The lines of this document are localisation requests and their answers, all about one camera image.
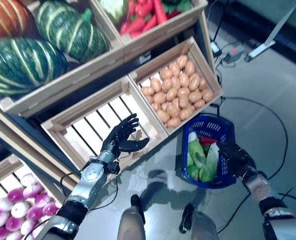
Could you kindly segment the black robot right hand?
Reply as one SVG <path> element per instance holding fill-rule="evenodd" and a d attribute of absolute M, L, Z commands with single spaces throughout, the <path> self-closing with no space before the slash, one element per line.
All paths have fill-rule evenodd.
<path fill-rule="evenodd" d="M 256 169 L 253 158 L 235 143 L 217 144 L 219 154 L 224 157 L 232 176 L 242 177 L 248 168 Z"/>

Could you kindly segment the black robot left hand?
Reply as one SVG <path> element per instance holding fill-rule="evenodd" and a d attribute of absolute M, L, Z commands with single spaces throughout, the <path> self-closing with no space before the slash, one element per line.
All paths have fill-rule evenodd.
<path fill-rule="evenodd" d="M 133 153 L 143 149 L 149 143 L 148 137 L 142 140 L 128 140 L 138 125 L 136 113 L 123 119 L 103 141 L 100 153 L 110 152 L 114 159 L 117 159 L 121 152 Z"/>

